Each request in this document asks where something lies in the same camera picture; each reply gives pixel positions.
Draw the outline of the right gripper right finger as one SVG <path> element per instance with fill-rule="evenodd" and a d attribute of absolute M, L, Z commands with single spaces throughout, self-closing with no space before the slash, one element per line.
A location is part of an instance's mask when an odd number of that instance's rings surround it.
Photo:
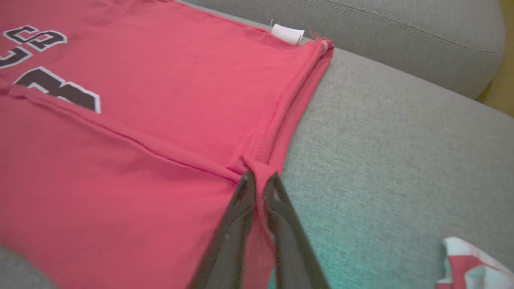
<path fill-rule="evenodd" d="M 264 204 L 273 236 L 277 289 L 329 289 L 329 283 L 278 173 L 266 182 Z"/>

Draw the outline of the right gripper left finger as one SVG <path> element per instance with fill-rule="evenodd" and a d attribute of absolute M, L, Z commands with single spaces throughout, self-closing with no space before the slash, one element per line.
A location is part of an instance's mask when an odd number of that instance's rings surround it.
<path fill-rule="evenodd" d="M 256 202 L 255 174 L 244 172 L 188 289 L 242 289 L 247 238 Z"/>

